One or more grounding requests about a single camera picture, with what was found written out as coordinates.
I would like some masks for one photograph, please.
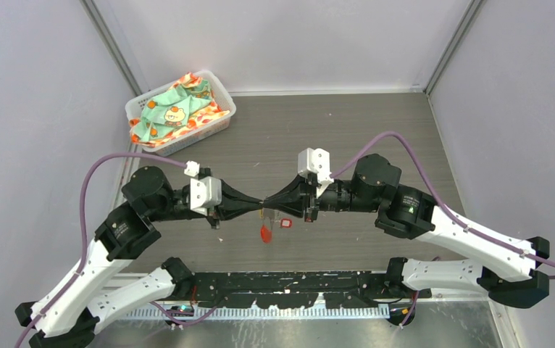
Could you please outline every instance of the white plastic basket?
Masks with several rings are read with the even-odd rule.
[[[218,80],[216,75],[214,75],[212,72],[202,70],[199,72],[195,72],[194,75],[200,76],[209,81],[209,84],[211,85],[214,92],[214,100],[216,101],[216,103],[220,106],[222,110],[229,110],[230,112],[224,117],[213,120],[210,123],[203,125],[203,127],[199,127],[196,130],[185,134],[184,136],[175,138],[168,143],[162,144],[160,146],[148,147],[141,145],[144,151],[153,152],[159,156],[168,156],[174,152],[180,151],[181,149],[196,143],[199,140],[205,139],[212,134],[226,129],[226,127],[229,126],[230,118],[235,114],[235,111],[237,110],[237,108],[235,107],[235,103],[233,103],[233,98],[230,97],[220,80]],[[144,93],[126,103],[125,110],[128,120],[139,118],[141,116],[141,111],[143,111],[143,108],[145,107],[145,103],[153,96],[164,93],[167,89],[169,89],[170,86],[173,86],[173,83],[175,83],[175,81]]]

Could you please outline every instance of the gray wood grain tabletop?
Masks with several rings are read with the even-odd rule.
[[[297,154],[307,147],[330,152],[336,171],[371,138],[397,131],[413,146],[438,193],[457,212],[463,208],[438,129],[424,94],[246,96],[234,98],[230,127],[171,158],[194,160],[249,196],[263,199],[296,175]],[[395,139],[372,148],[403,170],[401,183],[424,189],[408,154]],[[143,165],[156,165],[141,161]],[[180,168],[158,165],[173,188],[186,185]],[[352,169],[343,174],[349,179]],[[318,221],[293,219],[273,228],[262,242],[257,212],[224,221],[212,230],[205,220],[157,223],[162,238],[126,271],[147,273],[168,257],[181,257],[192,271],[384,270],[391,257],[444,260],[462,257],[418,241],[401,240],[374,227],[375,214],[321,212]]]

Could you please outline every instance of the folded clothing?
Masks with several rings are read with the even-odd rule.
[[[228,115],[214,100],[209,81],[192,73],[147,101],[140,118],[129,121],[130,140],[156,147]]]

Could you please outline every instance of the metal sheet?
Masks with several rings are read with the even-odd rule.
[[[386,320],[207,321],[169,330],[161,321],[117,321],[92,347],[502,347],[488,302],[422,302],[403,331]]]

